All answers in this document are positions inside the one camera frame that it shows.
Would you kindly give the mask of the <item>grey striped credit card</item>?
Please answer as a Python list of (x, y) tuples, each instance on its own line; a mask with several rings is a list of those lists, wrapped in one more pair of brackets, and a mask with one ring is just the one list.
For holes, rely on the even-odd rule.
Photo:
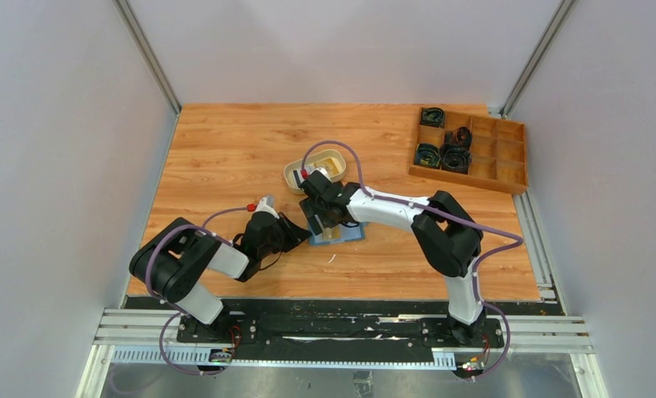
[(303, 176), (303, 174), (302, 174), (302, 171), (301, 171), (300, 169), (296, 168), (296, 169), (294, 169), (294, 170), (292, 170), (292, 171), (290, 172), (289, 176), (291, 177), (291, 181), (292, 181), (292, 183), (293, 183), (298, 189), (300, 189), (300, 186), (301, 186), (301, 184), (302, 184), (303, 181), (304, 181), (304, 176)]

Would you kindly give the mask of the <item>gold yellow credit card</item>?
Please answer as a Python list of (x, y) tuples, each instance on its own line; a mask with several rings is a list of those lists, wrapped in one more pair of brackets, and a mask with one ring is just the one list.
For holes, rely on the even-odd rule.
[(341, 226), (325, 229), (321, 233), (321, 239), (326, 242), (337, 241), (340, 240), (341, 238), (342, 238)]

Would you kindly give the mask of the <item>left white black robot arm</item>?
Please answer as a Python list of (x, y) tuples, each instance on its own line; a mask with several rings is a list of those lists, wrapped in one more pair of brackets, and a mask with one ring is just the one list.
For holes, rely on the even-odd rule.
[(129, 272), (152, 297), (197, 321), (207, 341), (221, 342), (230, 320), (222, 300), (202, 284), (203, 273), (210, 269), (245, 282), (262, 270), (266, 257), (288, 253), (311, 236), (282, 212), (254, 211), (232, 241), (178, 217), (133, 255)]

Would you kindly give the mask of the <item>blue leather card holder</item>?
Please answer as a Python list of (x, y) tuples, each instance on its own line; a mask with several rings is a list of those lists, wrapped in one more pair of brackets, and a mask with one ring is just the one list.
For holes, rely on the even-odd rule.
[(312, 246), (337, 245), (353, 241), (364, 240), (366, 238), (364, 224), (347, 224), (338, 225), (342, 227), (342, 238), (337, 241), (326, 242), (321, 239), (321, 235), (313, 235), (309, 238), (309, 244)]

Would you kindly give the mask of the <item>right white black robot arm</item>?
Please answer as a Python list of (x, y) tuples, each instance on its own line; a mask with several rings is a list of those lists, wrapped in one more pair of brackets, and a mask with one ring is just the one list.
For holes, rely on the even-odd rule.
[(412, 233), (427, 263), (445, 278), (451, 338), (465, 347), (481, 338), (486, 312), (474, 264), (483, 233), (452, 195), (438, 191), (431, 197), (404, 197), (357, 182), (333, 182), (318, 170), (302, 171), (300, 176), (306, 197), (299, 205), (317, 231), (371, 223)]

